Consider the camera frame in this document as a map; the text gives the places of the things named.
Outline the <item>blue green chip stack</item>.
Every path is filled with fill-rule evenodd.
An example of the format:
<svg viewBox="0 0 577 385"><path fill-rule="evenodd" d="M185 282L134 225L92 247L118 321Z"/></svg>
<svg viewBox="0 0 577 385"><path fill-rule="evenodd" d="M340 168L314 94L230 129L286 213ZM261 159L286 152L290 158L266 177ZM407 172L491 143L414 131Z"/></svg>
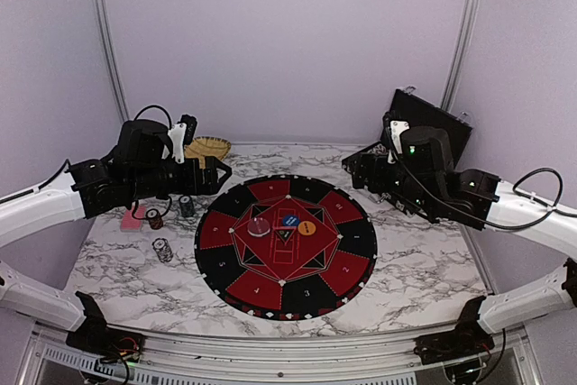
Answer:
<svg viewBox="0 0 577 385"><path fill-rule="evenodd" d="M179 198L180 214L183 218L191 218L195 215L195 206L191 196L182 195Z"/></svg>

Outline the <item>clear round dealer button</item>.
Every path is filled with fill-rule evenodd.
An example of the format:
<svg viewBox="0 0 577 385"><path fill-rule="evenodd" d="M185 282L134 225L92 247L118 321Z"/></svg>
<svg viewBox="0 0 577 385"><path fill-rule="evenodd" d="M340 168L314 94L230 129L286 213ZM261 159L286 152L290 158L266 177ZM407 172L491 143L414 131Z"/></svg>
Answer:
<svg viewBox="0 0 577 385"><path fill-rule="evenodd" d="M253 237L263 237L270 232L270 223L262 217L252 218L246 227L248 234Z"/></svg>

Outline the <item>orange round blind button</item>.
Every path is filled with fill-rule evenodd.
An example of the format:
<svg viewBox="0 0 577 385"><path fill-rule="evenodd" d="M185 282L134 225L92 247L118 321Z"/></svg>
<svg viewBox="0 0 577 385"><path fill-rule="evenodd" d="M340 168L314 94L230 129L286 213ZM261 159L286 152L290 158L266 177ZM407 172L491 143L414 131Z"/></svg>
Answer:
<svg viewBox="0 0 577 385"><path fill-rule="evenodd" d="M316 224L312 221L301 221L298 224L298 232L303 236L310 236L316 232Z"/></svg>

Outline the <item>blue round blind button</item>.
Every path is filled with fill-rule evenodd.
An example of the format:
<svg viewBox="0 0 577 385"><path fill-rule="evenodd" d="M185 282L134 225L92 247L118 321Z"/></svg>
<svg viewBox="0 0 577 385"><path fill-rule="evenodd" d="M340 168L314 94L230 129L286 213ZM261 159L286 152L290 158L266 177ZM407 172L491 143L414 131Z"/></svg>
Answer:
<svg viewBox="0 0 577 385"><path fill-rule="evenodd" d="M300 219L297 215L285 215L282 218L283 227L298 227Z"/></svg>

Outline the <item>black triangular button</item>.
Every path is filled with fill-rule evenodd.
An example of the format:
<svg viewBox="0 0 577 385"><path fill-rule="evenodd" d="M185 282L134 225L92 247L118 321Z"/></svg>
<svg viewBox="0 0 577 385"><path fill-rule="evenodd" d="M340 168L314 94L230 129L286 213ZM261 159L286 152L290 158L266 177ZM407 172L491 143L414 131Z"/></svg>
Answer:
<svg viewBox="0 0 577 385"><path fill-rule="evenodd" d="M294 228L279 228L275 230L275 234L284 244L287 244L289 242L294 233L295 233Z"/></svg>

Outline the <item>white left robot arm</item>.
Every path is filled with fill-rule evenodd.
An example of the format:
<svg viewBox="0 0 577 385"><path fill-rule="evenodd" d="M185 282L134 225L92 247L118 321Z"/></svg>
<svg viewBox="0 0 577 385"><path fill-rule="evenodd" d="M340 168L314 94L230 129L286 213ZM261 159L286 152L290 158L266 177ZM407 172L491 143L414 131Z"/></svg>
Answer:
<svg viewBox="0 0 577 385"><path fill-rule="evenodd" d="M50 178L1 200L1 244L46 228L130 208L155 197L212 196L232 170L214 156L188 159L197 119L182 115L162 124L136 115L123 123L118 142L100 159L64 162ZM95 300L70 294L1 265L1 305L59 329L76 332L94 353L107 353L114 334Z"/></svg>

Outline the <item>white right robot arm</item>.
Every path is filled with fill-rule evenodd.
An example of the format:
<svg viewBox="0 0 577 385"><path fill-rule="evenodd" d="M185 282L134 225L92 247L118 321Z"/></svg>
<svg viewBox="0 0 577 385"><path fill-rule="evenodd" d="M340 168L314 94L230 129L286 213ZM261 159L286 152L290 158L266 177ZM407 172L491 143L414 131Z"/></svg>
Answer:
<svg viewBox="0 0 577 385"><path fill-rule="evenodd" d="M509 232L566 255L544 277L508 292L469 301L446 340L456 356L511 325L576 306L576 212L482 170L453 167L449 134L431 126L391 121L386 151L367 147L345 158L353 187L384 198L406 215L430 223L451 220L482 231Z"/></svg>

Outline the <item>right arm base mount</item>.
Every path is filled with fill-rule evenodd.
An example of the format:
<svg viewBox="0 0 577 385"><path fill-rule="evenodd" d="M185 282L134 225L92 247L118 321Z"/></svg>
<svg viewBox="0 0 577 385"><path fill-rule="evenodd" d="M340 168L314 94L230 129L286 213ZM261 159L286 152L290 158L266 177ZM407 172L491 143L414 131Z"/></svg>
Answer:
<svg viewBox="0 0 577 385"><path fill-rule="evenodd" d="M428 365L492 350L493 338L479 324L481 303L486 299L479 296L467 301L454 329L417 337L414 354Z"/></svg>

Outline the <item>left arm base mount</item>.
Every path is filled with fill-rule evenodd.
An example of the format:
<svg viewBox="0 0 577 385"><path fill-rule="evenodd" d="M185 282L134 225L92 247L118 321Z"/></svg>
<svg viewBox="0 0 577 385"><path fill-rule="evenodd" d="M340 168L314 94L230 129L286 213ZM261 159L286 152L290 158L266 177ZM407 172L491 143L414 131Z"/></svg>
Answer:
<svg viewBox="0 0 577 385"><path fill-rule="evenodd" d="M68 332L66 345L81 351L99 354L103 363L119 361L137 362L142 354L142 334L112 328L95 300L77 291L84 321L74 332Z"/></svg>

